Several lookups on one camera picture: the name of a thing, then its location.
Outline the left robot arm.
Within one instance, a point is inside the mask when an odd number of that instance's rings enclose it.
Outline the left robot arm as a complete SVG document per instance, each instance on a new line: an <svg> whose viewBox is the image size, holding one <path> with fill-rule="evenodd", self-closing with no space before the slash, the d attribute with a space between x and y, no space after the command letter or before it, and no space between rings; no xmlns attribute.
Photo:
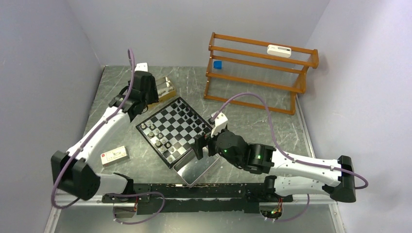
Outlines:
<svg viewBox="0 0 412 233"><path fill-rule="evenodd" d="M89 164L92 159L100 159L104 146L121 127L131 123L150 104L158 101L154 76L148 72L146 63L138 64L133 78L110 101L92 129L74 146L64 152L57 151L51 157L52 200L55 200L56 191L60 189L78 200L115 193L121 201L130 201L135 194L131 178L118 173L99 174Z"/></svg>

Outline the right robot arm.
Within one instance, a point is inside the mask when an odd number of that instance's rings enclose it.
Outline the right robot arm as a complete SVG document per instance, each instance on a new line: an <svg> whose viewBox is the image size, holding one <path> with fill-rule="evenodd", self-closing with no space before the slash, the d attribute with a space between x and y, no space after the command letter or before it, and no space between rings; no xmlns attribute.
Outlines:
<svg viewBox="0 0 412 233"><path fill-rule="evenodd" d="M295 194L328 195L332 200L353 203L356 190L352 161L348 156L338 159L316 159L281 153L272 146L247 143L229 130L217 135L197 135L191 143L197 159L220 155L238 169L252 174L267 174L262 195L268 201Z"/></svg>

